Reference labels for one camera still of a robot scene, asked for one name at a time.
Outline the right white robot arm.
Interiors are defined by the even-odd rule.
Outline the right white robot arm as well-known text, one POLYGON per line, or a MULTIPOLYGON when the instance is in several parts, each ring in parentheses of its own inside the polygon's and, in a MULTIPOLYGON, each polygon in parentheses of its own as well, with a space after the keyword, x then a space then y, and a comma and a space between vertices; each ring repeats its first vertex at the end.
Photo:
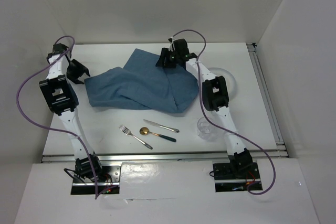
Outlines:
POLYGON ((211 117, 204 116, 210 125, 224 130, 224 141, 229 158, 229 172, 235 178, 244 176, 253 166, 253 158, 237 133, 236 125, 229 110, 229 94, 226 80, 217 76, 204 66, 196 54, 181 55, 178 52, 162 48, 157 67, 174 68, 178 65, 184 67, 198 80, 200 90, 200 106, 204 114, 210 113, 211 117))

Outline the blue cloth napkin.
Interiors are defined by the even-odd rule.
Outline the blue cloth napkin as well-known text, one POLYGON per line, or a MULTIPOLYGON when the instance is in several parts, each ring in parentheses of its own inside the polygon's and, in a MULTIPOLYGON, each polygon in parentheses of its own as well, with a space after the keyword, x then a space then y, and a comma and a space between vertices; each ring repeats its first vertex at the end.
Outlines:
POLYGON ((184 112, 198 96, 197 79, 183 67, 156 67, 158 55, 135 49, 124 67, 85 80, 92 107, 184 112))

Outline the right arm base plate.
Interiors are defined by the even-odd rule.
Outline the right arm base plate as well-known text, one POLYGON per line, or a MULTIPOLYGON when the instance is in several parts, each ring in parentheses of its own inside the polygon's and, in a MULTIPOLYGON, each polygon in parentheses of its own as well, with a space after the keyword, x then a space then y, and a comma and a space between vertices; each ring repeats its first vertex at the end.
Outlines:
POLYGON ((256 162, 242 173, 234 173, 229 163, 213 163, 209 175, 214 179, 217 193, 247 191, 248 186, 251 191, 263 190, 256 162))

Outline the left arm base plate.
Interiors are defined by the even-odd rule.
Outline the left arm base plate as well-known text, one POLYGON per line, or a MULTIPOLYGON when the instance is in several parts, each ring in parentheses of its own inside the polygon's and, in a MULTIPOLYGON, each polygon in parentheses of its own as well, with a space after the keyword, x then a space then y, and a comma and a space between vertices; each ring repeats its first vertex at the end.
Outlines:
MULTIPOLYGON (((72 169, 64 168, 71 177, 71 195, 95 195, 94 179, 80 178, 72 169)), ((103 165, 102 174, 98 176, 99 195, 117 195, 120 193, 121 164, 103 165)))

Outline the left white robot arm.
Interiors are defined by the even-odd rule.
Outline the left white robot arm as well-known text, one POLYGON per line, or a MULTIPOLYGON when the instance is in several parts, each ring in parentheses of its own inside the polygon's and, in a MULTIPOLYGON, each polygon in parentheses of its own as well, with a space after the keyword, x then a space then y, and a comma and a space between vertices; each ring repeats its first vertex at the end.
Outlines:
POLYGON ((83 84, 79 78, 84 74, 90 76, 89 69, 71 59, 71 53, 64 49, 49 53, 47 61, 50 64, 49 73, 45 80, 39 82, 39 87, 50 111, 59 117, 67 131, 74 151, 74 174, 79 180, 99 181, 104 169, 86 139, 79 121, 79 101, 70 84, 83 84))

